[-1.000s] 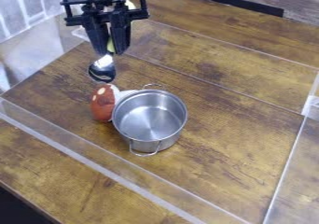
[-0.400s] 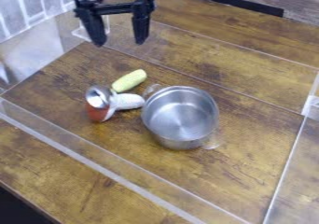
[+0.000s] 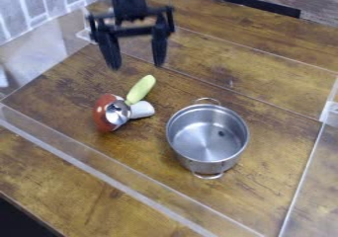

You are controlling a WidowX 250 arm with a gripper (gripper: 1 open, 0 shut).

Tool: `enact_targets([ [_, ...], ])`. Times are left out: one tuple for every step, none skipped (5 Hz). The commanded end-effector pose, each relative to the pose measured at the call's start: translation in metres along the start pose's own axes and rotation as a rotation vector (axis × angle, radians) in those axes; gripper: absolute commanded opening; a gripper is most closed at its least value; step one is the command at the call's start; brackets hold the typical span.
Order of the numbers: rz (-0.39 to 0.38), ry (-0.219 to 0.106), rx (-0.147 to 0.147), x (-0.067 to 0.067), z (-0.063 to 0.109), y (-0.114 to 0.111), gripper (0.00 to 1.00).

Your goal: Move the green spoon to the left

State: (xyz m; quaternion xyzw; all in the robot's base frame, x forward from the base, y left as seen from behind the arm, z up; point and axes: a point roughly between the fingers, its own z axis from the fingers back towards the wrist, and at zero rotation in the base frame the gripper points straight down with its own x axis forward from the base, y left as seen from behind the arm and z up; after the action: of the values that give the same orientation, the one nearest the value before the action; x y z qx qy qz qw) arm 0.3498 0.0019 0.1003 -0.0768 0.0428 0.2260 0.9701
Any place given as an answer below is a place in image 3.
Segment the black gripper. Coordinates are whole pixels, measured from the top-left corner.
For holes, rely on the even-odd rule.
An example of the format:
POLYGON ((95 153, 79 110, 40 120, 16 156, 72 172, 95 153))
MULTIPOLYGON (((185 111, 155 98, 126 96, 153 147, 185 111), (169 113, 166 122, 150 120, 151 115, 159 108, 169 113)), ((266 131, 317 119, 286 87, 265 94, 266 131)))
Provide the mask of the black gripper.
POLYGON ((98 41, 99 48, 109 67, 118 70, 122 66, 121 46, 117 37, 110 33, 110 28, 103 20, 115 19, 115 24, 121 25, 125 21, 134 22, 143 20, 146 17, 158 16, 157 23, 153 28, 153 54, 154 62, 161 67, 166 62, 170 30, 174 31, 173 10, 174 7, 165 5, 163 7, 150 7, 147 0, 111 0, 114 11, 103 14, 89 13, 86 20, 90 25, 90 37, 98 41))

